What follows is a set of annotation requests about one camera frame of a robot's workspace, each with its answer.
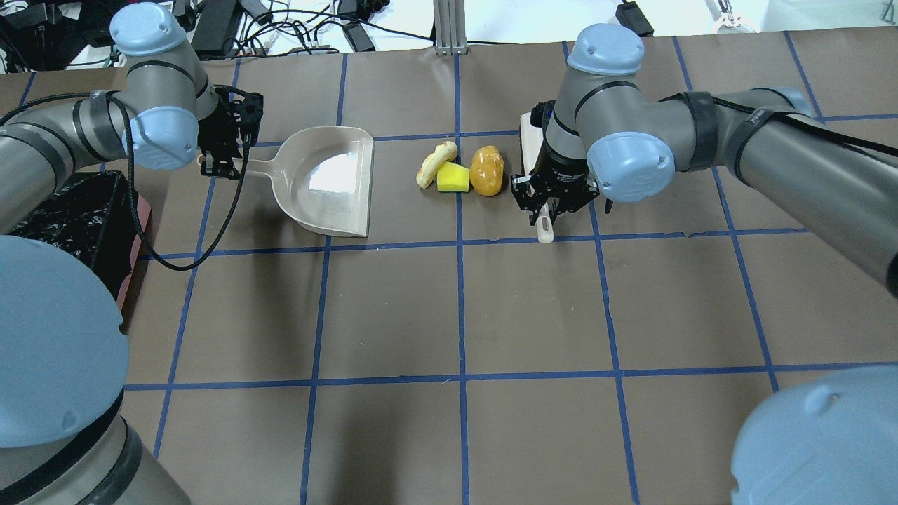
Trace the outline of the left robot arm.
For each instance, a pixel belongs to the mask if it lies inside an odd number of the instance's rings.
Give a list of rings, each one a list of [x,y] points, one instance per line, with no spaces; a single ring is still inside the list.
[[[259,134],[261,96],[231,102],[175,16],[152,2],[110,20],[125,90],[32,100],[2,118],[2,502],[189,504],[121,413],[130,361],[121,308],[98,275],[57,246],[12,234],[79,169],[126,160],[126,198],[142,246],[133,170],[238,182]]]

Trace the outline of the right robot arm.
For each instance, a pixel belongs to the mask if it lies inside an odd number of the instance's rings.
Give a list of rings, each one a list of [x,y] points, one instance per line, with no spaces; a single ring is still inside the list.
[[[676,173],[725,167],[896,295],[896,150],[825,128],[792,88],[657,102],[635,82],[645,46],[581,31],[557,99],[537,105],[535,166],[510,179],[530,223],[603,196],[635,203]],[[866,365],[764,400],[732,451],[734,504],[894,504],[896,367]]]

